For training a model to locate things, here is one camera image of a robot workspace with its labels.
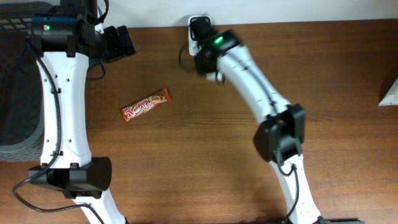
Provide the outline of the red Top chocolate bar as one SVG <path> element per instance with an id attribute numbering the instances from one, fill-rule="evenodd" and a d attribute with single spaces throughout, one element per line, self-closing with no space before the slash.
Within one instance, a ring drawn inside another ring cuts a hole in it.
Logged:
<path id="1" fill-rule="evenodd" d="M 171 97 L 169 95 L 169 90 L 167 88 L 163 88 L 158 92 L 143 98 L 135 103 L 131 103 L 130 105 L 125 106 L 121 109 L 121 115 L 125 122 L 129 122 L 133 118 L 138 117 L 141 114 L 147 113 L 151 109 L 161 105 L 162 103 L 171 101 Z"/>

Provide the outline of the white tube with brown cap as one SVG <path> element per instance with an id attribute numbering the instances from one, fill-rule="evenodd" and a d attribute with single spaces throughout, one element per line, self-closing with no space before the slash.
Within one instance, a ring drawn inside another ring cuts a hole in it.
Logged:
<path id="1" fill-rule="evenodd" d="M 381 100 L 378 106 L 397 106 L 397 79 L 386 80 L 381 87 Z"/>

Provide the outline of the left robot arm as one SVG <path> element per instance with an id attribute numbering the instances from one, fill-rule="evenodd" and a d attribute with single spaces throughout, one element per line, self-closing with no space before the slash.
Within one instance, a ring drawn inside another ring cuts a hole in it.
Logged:
<path id="1" fill-rule="evenodd" d="M 32 19 L 27 47 L 42 79 L 44 145 L 29 182 L 61 192 L 91 223 L 126 223 L 109 189 L 111 160 L 92 156 L 86 135 L 88 70 L 135 52 L 127 29 L 103 28 L 105 18 L 96 1 L 61 1 Z"/>

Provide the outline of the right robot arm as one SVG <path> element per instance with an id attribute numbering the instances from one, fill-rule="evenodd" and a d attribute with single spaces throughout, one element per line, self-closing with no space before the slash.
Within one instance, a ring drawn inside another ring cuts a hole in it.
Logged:
<path id="1" fill-rule="evenodd" d="M 305 110 L 286 100 L 256 65 L 249 49 L 231 30 L 219 32 L 208 16 L 188 20 L 188 48 L 199 75 L 229 80 L 258 124 L 253 137 L 258 154 L 274 169 L 287 205 L 279 223 L 328 223 L 312 198 L 303 165 Z"/>

